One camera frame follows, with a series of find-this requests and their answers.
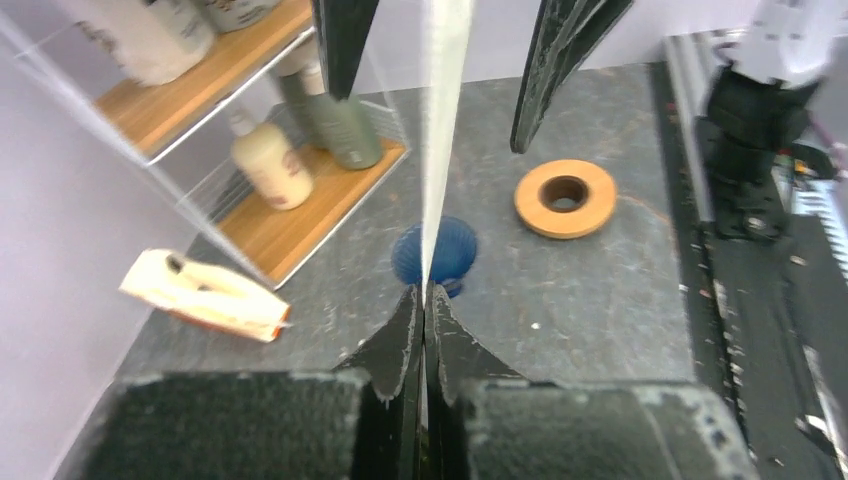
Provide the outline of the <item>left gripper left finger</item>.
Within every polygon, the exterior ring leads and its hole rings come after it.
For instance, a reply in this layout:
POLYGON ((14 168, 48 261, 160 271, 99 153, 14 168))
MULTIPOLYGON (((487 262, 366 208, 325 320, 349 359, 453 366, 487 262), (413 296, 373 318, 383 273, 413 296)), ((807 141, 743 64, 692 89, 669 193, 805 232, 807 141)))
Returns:
POLYGON ((416 479, 421 290, 330 369, 119 379, 61 479, 416 479))

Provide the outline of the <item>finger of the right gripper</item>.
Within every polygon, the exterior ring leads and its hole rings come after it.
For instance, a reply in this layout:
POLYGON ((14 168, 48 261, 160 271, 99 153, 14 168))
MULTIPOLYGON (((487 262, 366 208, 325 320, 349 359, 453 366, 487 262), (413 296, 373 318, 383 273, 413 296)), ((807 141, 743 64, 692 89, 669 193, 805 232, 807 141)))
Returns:
POLYGON ((633 0, 544 0, 531 36, 510 134, 529 149, 553 97, 633 6, 633 0))
POLYGON ((347 100, 379 1, 312 0, 311 5, 327 92, 335 100, 347 100))

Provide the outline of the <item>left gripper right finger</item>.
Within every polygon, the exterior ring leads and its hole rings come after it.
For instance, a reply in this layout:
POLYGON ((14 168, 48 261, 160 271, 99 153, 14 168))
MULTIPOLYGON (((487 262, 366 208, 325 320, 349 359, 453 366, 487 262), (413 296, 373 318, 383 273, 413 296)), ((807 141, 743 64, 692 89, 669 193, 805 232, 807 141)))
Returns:
POLYGON ((739 427, 710 389, 677 381, 533 381, 428 287, 427 455, 440 479, 755 479, 739 427))

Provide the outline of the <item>white paper coffee filter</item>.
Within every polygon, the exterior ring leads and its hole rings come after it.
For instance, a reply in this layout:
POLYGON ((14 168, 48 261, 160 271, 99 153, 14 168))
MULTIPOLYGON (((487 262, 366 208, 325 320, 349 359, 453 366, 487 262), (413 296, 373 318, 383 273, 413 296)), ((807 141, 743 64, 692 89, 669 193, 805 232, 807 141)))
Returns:
POLYGON ((422 295, 437 244, 475 3, 427 1, 423 40, 424 91, 421 114, 422 295))

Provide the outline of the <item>blue ribbed cone dripper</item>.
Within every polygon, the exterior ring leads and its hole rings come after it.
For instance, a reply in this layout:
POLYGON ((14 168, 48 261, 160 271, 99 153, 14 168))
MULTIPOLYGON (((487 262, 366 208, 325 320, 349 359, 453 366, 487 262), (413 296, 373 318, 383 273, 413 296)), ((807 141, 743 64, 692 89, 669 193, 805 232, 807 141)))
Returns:
MULTIPOLYGON (((395 242, 391 265, 398 280, 406 285, 422 281, 421 228, 407 228, 395 242)), ((475 231, 463 220, 443 216, 440 221, 429 279, 441 285, 449 298, 463 290, 463 281, 474 264, 478 251, 475 231)))

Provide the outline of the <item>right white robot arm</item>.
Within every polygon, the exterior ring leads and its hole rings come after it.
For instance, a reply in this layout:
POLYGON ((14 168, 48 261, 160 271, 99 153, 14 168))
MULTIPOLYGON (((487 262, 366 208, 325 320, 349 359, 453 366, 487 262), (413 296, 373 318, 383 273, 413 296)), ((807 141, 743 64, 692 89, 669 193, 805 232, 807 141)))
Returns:
MULTIPOLYGON (((347 99, 376 15, 374 1, 316 1, 312 5, 319 59, 331 96, 347 99)), ((822 82, 843 1, 763 1, 707 93, 706 114, 729 148, 721 166, 741 165, 741 179, 762 174, 756 156, 774 152, 803 129, 807 101, 822 82)), ((527 53, 511 127, 510 147, 527 151, 552 98, 630 9, 627 1, 544 1, 527 53)), ((474 14, 470 1, 433 1, 425 40, 430 94, 425 162, 445 169, 457 91, 474 14)))

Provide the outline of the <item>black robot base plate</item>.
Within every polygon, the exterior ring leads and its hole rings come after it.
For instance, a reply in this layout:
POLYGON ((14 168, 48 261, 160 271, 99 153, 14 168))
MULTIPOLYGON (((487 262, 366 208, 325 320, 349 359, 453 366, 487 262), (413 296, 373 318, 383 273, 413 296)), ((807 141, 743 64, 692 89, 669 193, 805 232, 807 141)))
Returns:
POLYGON ((847 475, 847 244, 815 188, 773 242, 700 217, 669 68, 649 67, 700 381, 733 412, 763 479, 847 475))

